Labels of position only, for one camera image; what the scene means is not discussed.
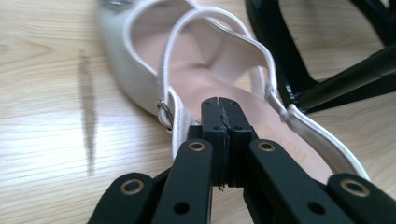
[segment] white strap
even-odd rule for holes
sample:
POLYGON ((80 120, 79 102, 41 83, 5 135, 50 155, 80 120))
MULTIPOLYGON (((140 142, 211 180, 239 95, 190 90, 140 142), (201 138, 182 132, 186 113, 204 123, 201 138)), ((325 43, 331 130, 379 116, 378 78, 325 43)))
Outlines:
MULTIPOLYGON (((163 60, 160 64, 160 69, 157 75, 158 93, 160 101, 169 105, 169 62, 172 55, 172 51, 177 40, 177 36, 183 30, 183 28, 192 21, 200 19, 218 19, 229 25, 234 32, 249 36, 248 28, 238 20, 233 14, 216 7, 202 7, 195 8, 187 12, 181 17, 175 24, 163 52, 163 60)), ((159 119, 167 127, 170 127, 170 123, 167 121, 165 111, 159 107, 159 119)))

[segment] white patent leather shoe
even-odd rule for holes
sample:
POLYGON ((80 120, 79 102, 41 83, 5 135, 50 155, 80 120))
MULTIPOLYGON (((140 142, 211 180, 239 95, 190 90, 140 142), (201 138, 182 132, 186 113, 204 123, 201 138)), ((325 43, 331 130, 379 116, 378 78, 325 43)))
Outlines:
POLYGON ((201 102, 225 97, 241 105, 260 138, 278 142, 315 179, 325 182, 333 173, 368 178, 333 135, 279 102, 270 52, 235 16, 192 1, 142 0, 116 8, 106 1, 100 17, 120 87, 148 112, 158 109, 160 122, 172 129, 174 157, 188 127, 200 122, 201 102), (233 85, 246 71, 252 92, 233 85))

